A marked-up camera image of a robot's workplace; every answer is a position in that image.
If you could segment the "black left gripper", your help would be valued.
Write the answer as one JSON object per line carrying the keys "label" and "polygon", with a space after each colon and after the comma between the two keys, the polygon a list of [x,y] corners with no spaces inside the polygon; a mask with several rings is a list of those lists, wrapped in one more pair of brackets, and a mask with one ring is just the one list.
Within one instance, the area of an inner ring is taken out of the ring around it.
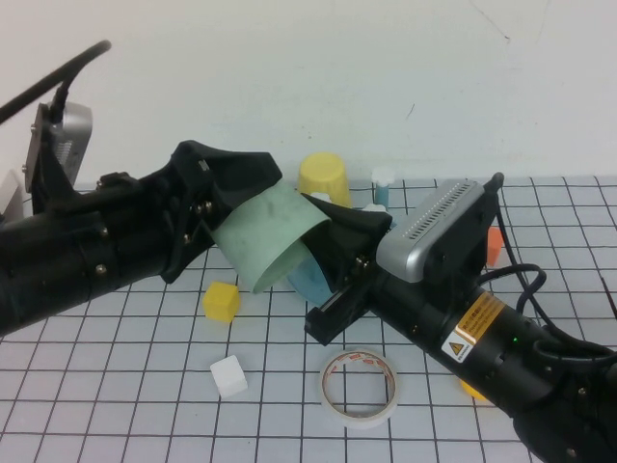
{"label": "black left gripper", "polygon": [[213,244],[210,232],[241,204],[282,179],[268,152],[181,142],[162,168],[140,178],[101,177],[101,215],[115,242],[119,275],[129,283],[159,275],[171,282]]}

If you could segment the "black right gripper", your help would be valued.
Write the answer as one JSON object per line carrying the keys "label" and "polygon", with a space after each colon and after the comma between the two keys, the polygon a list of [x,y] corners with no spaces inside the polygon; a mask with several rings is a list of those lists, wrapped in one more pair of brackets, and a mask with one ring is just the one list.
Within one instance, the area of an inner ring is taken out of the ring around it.
{"label": "black right gripper", "polygon": [[392,222],[386,212],[365,211],[303,197],[326,220],[302,237],[333,295],[308,312],[305,332],[327,345],[367,313],[373,313],[410,339],[416,330],[425,295],[419,284],[407,283],[373,263],[359,275],[357,258],[371,258]]}

